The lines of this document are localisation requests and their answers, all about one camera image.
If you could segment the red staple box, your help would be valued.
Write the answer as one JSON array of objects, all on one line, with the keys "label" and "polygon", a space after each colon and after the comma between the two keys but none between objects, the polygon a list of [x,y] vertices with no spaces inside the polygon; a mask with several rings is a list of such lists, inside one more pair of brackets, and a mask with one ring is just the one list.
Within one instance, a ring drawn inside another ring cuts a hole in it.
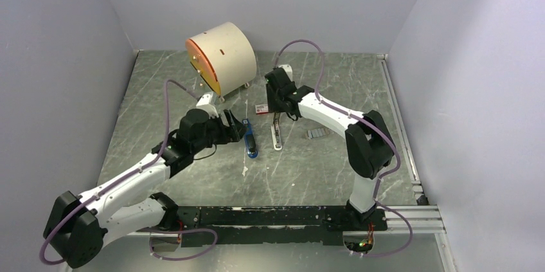
[{"label": "red staple box", "polygon": [[255,105],[255,113],[257,115],[269,114],[269,106],[267,104]]}]

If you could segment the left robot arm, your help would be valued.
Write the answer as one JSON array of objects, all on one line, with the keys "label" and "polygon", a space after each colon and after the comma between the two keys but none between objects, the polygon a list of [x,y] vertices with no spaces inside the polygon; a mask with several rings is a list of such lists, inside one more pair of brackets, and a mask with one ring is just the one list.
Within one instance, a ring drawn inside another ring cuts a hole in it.
[{"label": "left robot arm", "polygon": [[79,195],[66,191],[55,199],[40,261],[76,269],[128,233],[147,227],[171,230],[178,221],[177,205],[166,195],[154,194],[133,206],[128,202],[189,167],[200,151],[239,142],[246,131],[230,110],[189,110],[177,129],[166,131],[164,140],[126,171]]}]

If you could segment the beige olive stapler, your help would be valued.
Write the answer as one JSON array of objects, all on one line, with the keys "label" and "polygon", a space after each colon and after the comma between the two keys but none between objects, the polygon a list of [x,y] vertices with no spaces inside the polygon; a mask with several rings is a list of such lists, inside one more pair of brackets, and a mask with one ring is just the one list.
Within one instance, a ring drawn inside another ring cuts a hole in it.
[{"label": "beige olive stapler", "polygon": [[283,148],[280,132],[280,116],[281,113],[274,113],[271,125],[272,144],[276,151],[280,151]]}]

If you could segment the blue black stapler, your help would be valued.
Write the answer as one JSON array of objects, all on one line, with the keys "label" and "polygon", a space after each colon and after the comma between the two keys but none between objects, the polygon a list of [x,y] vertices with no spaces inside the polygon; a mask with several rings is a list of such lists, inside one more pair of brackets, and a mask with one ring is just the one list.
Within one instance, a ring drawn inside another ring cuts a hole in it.
[{"label": "blue black stapler", "polygon": [[246,127],[246,133],[244,134],[244,141],[246,145],[246,152],[249,158],[253,159],[258,156],[258,148],[253,133],[251,123],[248,118],[242,120],[242,123]]}]

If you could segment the staple box tray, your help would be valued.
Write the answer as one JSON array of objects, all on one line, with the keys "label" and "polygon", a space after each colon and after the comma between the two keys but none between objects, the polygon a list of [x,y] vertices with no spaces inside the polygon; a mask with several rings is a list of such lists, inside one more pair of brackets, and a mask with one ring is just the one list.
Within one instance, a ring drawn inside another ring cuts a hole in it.
[{"label": "staple box tray", "polygon": [[330,134],[330,130],[325,127],[320,127],[316,129],[311,129],[307,131],[306,137],[309,140],[314,140],[318,138],[322,138],[325,136],[328,136]]}]

